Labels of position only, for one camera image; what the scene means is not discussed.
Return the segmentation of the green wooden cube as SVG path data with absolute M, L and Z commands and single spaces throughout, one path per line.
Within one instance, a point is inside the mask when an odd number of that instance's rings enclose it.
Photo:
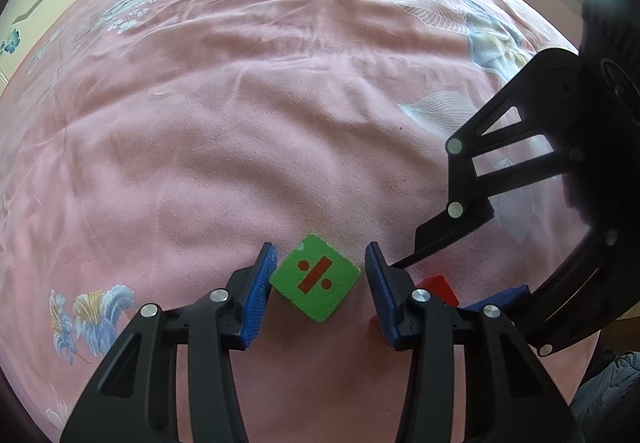
M 309 233 L 270 276 L 271 286 L 314 322 L 335 312 L 361 271 L 322 237 Z

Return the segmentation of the pink floral bed sheet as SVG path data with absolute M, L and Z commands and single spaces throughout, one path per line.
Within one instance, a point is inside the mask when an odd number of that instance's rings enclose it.
M 1 98 L 1 367 L 57 440 L 139 307 L 307 234 L 388 261 L 445 142 L 567 39 L 523 0 L 78 0 Z

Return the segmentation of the red wooden block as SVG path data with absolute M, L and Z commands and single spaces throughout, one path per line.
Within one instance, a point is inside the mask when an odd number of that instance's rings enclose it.
M 442 275 L 436 274 L 417 283 L 404 271 L 392 269 L 390 275 L 367 273 L 378 324 L 383 329 L 397 328 L 404 322 L 405 305 L 414 289 L 424 289 L 431 296 L 457 307 L 459 300 Z

